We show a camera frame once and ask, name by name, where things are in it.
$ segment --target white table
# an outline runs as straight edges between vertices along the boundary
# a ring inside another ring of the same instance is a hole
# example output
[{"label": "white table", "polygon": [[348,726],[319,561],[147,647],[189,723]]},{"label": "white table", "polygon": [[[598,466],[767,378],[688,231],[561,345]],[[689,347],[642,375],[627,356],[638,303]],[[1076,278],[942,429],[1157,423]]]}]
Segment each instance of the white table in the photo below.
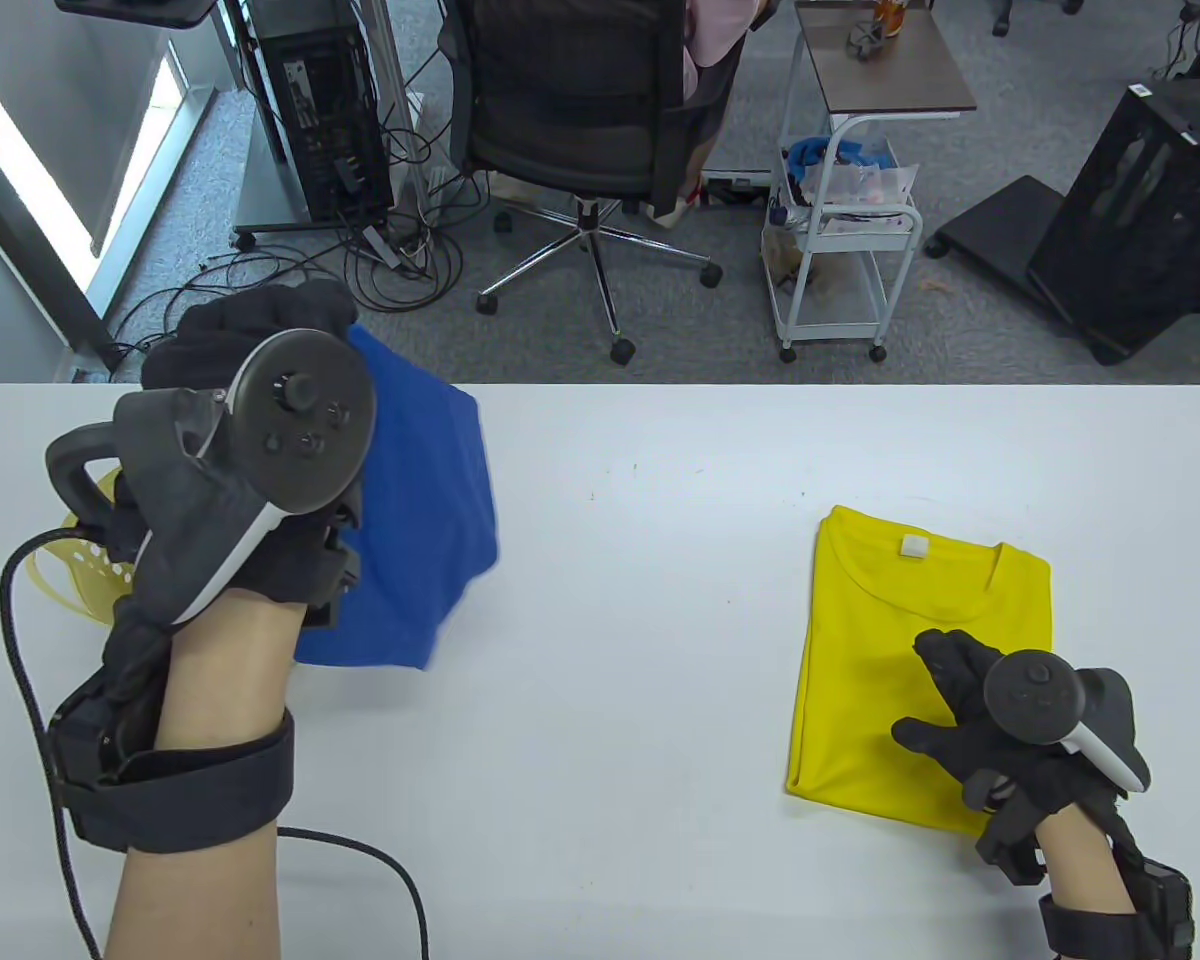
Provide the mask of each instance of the white table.
[{"label": "white table", "polygon": [[[121,390],[0,386],[0,564],[61,520],[46,444]],[[292,695],[284,822],[398,856],[437,959],[1048,956],[1038,890],[970,841],[784,794],[814,534],[838,503],[1052,563],[1058,650],[1134,688],[1156,785],[1127,815],[1193,878],[1200,928],[1200,388],[472,392],[499,566],[428,672],[300,668]],[[25,577],[16,611],[52,708],[101,628]],[[106,928],[120,859],[74,850]],[[281,869],[287,956],[416,955],[385,869],[293,841]],[[74,950],[0,646],[0,956]]]}]

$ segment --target controller thumbstick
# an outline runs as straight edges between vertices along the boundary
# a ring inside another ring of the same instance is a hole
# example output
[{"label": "controller thumbstick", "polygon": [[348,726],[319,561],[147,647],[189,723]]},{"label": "controller thumbstick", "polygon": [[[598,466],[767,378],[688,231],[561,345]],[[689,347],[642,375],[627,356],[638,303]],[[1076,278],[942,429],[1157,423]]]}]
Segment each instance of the controller thumbstick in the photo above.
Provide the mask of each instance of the controller thumbstick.
[{"label": "controller thumbstick", "polygon": [[282,374],[275,383],[276,402],[292,413],[307,413],[320,398],[311,374]]}]

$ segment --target computer tower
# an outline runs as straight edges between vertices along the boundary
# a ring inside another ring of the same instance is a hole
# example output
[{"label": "computer tower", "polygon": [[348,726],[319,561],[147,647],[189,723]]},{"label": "computer tower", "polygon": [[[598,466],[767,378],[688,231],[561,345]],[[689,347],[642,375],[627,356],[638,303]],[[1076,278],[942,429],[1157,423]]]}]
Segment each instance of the computer tower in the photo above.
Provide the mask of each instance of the computer tower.
[{"label": "computer tower", "polygon": [[1124,92],[1028,277],[1104,362],[1200,312],[1200,79]]},{"label": "computer tower", "polygon": [[352,5],[252,0],[248,14],[308,217],[352,226],[380,215],[391,205],[389,156]]}]

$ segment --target folded yellow t-shirt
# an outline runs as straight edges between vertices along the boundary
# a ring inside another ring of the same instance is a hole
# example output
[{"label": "folded yellow t-shirt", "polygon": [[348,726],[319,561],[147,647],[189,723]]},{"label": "folded yellow t-shirt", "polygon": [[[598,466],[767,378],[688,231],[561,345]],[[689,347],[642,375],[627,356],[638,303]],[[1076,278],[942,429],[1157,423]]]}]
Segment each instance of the folded yellow t-shirt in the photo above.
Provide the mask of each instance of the folded yellow t-shirt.
[{"label": "folded yellow t-shirt", "polygon": [[1051,649],[1049,564],[1007,544],[976,547],[834,508],[814,559],[788,792],[920,827],[982,832],[988,818],[964,805],[960,785],[889,736],[900,718],[953,722],[911,649],[930,628],[960,628],[1003,653]]}]

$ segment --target office chair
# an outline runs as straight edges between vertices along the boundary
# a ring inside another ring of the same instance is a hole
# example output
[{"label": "office chair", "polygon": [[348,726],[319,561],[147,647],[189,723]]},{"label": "office chair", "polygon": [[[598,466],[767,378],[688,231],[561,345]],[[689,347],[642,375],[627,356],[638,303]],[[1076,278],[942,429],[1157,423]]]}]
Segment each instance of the office chair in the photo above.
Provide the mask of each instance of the office chair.
[{"label": "office chair", "polygon": [[606,224],[618,206],[655,215],[676,208],[688,156],[704,124],[718,124],[742,41],[701,70],[683,97],[683,0],[448,0],[440,50],[452,65],[450,155],[460,172],[496,170],[565,191],[574,216],[502,200],[494,229],[509,233],[509,211],[569,228],[480,292],[476,310],[498,311],[498,292],[563,250],[590,253],[613,348],[626,366],[636,347],[623,337],[610,295],[601,241],[635,244],[698,268],[704,287],[724,270],[710,257]]},{"label": "office chair", "polygon": [[[1075,17],[1080,13],[1084,0],[1062,0],[1062,13],[1067,17]],[[1008,17],[1013,13],[1013,0],[1001,0],[1001,14],[996,18],[996,26],[992,26],[994,37],[1003,37],[1008,34]]]}]

